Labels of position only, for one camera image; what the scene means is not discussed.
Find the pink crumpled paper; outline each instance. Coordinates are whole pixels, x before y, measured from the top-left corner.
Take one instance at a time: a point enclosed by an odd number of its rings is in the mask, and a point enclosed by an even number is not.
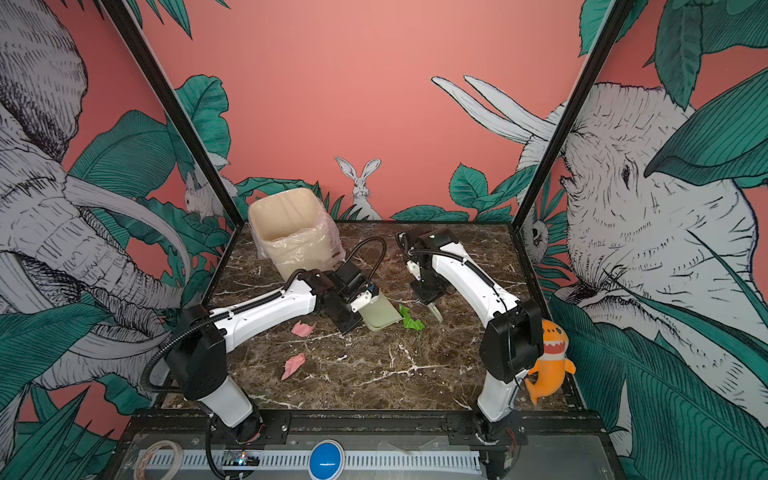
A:
[[[293,335],[298,335],[301,338],[306,338],[310,336],[310,333],[312,333],[312,330],[315,329],[315,325],[307,325],[306,323],[301,323],[301,320],[296,322],[296,325],[293,326],[293,328],[290,330],[290,332]]]
[[[283,374],[283,378],[281,380],[285,380],[293,375],[295,371],[297,371],[299,367],[304,364],[304,362],[306,362],[306,357],[303,353],[290,357],[286,362],[286,372]]]

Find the trash bin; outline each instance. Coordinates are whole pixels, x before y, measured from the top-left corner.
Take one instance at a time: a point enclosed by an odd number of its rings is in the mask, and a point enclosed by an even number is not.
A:
[[[294,188],[257,200],[248,208],[253,241],[284,280],[294,270],[333,270],[344,260],[339,229],[315,194]]]

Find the blue button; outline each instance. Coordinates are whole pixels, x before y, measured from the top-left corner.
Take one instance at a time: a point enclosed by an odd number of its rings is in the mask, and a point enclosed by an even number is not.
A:
[[[310,476],[315,480],[334,480],[344,468],[341,445],[333,440],[317,444],[310,456]]]

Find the marble table top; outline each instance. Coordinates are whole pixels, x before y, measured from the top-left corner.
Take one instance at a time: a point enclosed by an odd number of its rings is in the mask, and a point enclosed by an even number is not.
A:
[[[444,317],[438,323],[411,291],[412,276],[395,243],[395,233],[413,227],[434,230],[440,225],[397,223],[340,223],[346,252],[360,240],[379,236],[387,241],[387,254],[374,282],[392,301],[411,309],[425,324],[421,332],[401,323],[372,332],[363,324],[341,336],[330,319],[304,316],[284,322],[246,341],[227,356],[230,374],[260,408],[265,409],[468,409],[477,400],[485,378],[479,356],[483,328],[464,298],[454,293],[437,306]],[[509,292],[531,298],[506,225],[453,224],[448,226],[472,258]],[[380,245],[368,243],[354,261],[369,271]],[[259,260],[246,226],[230,260],[214,287],[208,307],[228,306],[262,295],[283,284],[270,260]],[[316,328],[305,339],[290,330],[297,321]],[[291,356],[303,352],[306,363],[285,381],[280,377]],[[567,410],[561,392],[533,406],[523,388],[518,409]],[[178,395],[168,395],[164,408],[196,408]]]

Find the green paper scrap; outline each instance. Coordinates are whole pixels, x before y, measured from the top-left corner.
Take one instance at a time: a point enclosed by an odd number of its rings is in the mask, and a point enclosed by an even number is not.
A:
[[[411,318],[411,314],[409,313],[411,310],[409,308],[406,308],[405,305],[400,306],[400,316],[402,317],[402,325],[406,329],[413,329],[418,330],[421,332],[424,330],[424,324],[421,320],[414,320]]]

